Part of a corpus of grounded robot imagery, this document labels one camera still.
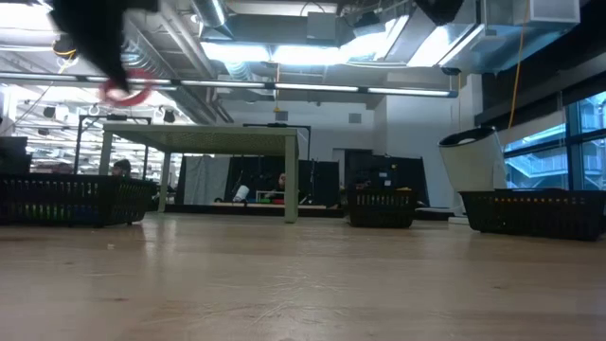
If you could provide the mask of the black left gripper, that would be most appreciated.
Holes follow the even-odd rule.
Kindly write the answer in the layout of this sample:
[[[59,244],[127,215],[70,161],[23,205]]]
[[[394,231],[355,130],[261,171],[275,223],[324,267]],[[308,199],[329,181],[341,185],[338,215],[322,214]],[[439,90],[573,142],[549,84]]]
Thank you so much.
[[[128,10],[157,12],[159,0],[53,0],[51,7],[50,18],[62,33],[71,36],[79,53],[115,87],[129,92],[121,60],[123,36],[96,35],[120,32]]]

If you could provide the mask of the red coil keychain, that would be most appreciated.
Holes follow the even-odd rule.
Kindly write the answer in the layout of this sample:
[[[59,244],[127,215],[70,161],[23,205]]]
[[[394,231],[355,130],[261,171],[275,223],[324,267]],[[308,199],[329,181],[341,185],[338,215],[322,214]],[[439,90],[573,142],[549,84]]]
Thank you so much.
[[[99,87],[99,98],[114,106],[131,107],[141,104],[152,92],[153,83],[151,75],[141,69],[131,69],[127,71],[127,77],[128,79],[141,79],[144,85],[143,89],[135,95],[118,99],[109,94],[111,90],[117,88],[116,82],[107,80]]]

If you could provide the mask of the grey ceiling ventilation unit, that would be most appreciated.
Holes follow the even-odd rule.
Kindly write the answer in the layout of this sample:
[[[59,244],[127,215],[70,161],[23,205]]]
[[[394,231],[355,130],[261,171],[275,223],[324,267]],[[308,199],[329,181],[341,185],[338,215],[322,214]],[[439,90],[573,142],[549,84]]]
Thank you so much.
[[[333,13],[309,12],[307,14],[308,39],[334,41],[336,28],[336,16]]]

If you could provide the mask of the green mesh metal shelf riser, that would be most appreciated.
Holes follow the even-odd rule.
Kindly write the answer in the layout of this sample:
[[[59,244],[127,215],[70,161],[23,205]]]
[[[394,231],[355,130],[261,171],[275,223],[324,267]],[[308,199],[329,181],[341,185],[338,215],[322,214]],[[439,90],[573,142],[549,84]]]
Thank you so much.
[[[113,137],[152,147],[164,154],[158,211],[167,205],[169,164],[174,153],[282,156],[285,163],[284,221],[298,219],[298,140],[294,128],[110,124],[103,128],[98,173],[109,173]]]

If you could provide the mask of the large black plastic basket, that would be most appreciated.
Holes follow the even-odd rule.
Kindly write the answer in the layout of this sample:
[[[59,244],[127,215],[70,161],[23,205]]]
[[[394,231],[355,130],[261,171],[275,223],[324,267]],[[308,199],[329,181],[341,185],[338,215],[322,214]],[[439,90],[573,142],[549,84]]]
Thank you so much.
[[[0,174],[0,224],[133,224],[157,185],[110,175]]]

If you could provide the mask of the long ceiling light bar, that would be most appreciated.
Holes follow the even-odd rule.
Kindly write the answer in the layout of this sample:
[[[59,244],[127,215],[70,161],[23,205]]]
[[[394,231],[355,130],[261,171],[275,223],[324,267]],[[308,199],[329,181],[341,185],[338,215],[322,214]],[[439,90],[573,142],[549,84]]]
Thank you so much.
[[[0,71],[0,82],[46,84],[55,82],[66,86],[83,86],[87,84],[102,84],[107,77],[91,75],[63,75],[50,73],[26,73]],[[146,79],[135,77],[128,79],[133,86],[151,85],[161,90],[175,90],[177,87],[213,87],[247,90],[286,90],[286,91],[315,91],[364,95],[388,95],[427,98],[456,98],[455,90],[438,90],[424,88],[390,88],[380,86],[353,86],[332,84],[292,83],[275,81],[216,81],[216,80],[179,80],[179,79]]]

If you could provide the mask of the white curtain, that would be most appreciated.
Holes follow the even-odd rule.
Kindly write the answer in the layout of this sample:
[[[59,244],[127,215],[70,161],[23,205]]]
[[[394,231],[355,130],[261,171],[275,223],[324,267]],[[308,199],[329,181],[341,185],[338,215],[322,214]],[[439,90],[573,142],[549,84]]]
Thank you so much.
[[[229,165],[226,156],[187,156],[184,204],[209,206],[223,198]]]

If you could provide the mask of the white cup black rim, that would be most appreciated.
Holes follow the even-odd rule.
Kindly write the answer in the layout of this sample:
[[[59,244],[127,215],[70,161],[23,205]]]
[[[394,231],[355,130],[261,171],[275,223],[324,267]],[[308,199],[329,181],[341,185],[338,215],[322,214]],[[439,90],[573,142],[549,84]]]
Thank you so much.
[[[478,127],[448,135],[438,142],[445,170],[454,189],[450,224],[468,225],[462,192],[507,187],[506,166],[494,127]]]

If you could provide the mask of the black cabinet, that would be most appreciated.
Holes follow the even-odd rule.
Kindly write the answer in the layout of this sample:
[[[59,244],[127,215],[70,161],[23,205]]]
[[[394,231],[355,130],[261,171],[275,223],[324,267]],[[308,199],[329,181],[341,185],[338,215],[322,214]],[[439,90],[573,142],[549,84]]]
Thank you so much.
[[[345,188],[366,184],[369,188],[410,188],[418,200],[430,204],[423,159],[377,155],[366,150],[345,151]]]

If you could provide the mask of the black partition curtain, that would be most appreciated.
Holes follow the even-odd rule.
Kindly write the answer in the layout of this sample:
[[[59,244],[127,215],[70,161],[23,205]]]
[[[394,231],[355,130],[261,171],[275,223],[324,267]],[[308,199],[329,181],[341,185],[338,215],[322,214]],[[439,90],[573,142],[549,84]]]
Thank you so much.
[[[248,203],[269,203],[284,199],[286,174],[284,158],[279,156],[237,156],[229,162],[223,199],[231,202],[241,186],[248,189]],[[300,205],[333,206],[339,201],[337,162],[298,161],[298,201]]]

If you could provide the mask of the small black plastic basket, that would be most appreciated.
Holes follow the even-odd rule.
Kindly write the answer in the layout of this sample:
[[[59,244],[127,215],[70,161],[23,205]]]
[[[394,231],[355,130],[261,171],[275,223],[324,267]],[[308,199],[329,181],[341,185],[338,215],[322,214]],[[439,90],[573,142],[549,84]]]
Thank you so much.
[[[415,218],[418,194],[398,189],[353,189],[344,211],[355,227],[409,228]]]

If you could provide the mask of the medium black plastic basket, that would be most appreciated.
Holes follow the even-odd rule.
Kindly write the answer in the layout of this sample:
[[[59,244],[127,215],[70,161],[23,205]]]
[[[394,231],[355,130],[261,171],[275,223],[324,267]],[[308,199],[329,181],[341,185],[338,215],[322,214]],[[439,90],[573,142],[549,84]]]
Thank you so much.
[[[606,234],[606,191],[463,191],[471,229],[482,233],[594,242]]]

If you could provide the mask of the silver round air duct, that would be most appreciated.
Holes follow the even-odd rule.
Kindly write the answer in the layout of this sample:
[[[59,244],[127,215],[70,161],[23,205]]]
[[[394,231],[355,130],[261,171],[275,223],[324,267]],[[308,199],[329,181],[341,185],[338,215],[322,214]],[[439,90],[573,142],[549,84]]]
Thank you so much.
[[[213,28],[229,39],[234,38],[227,26],[229,15],[223,0],[190,0],[190,3],[199,22],[204,27]]]

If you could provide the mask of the black window frame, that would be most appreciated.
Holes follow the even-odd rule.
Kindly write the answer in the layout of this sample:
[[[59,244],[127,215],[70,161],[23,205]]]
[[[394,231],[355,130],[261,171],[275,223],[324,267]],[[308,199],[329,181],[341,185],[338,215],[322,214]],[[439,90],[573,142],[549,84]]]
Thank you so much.
[[[606,191],[606,91],[499,137],[509,188]]]

